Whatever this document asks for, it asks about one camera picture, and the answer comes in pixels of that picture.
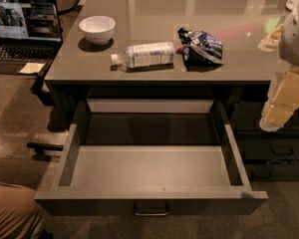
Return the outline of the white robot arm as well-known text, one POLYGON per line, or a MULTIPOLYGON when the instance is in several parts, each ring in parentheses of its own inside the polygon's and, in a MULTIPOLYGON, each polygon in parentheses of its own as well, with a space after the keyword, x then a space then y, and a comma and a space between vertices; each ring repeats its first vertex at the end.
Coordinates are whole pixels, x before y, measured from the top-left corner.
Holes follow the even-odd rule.
POLYGON ((277 48, 279 57, 291 65, 285 73, 276 73, 272 78, 261 113, 260 128, 272 132, 282 128, 299 109, 299 0, 258 48, 263 51, 277 48))

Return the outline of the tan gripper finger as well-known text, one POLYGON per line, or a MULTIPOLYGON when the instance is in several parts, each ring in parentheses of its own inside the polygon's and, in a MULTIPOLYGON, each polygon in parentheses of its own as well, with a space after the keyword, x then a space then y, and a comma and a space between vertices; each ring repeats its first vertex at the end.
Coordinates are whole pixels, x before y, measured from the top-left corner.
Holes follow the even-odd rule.
POLYGON ((290 67, 285 73, 276 73, 271 80, 259 126, 264 131, 277 131, 298 109, 299 67, 290 67))

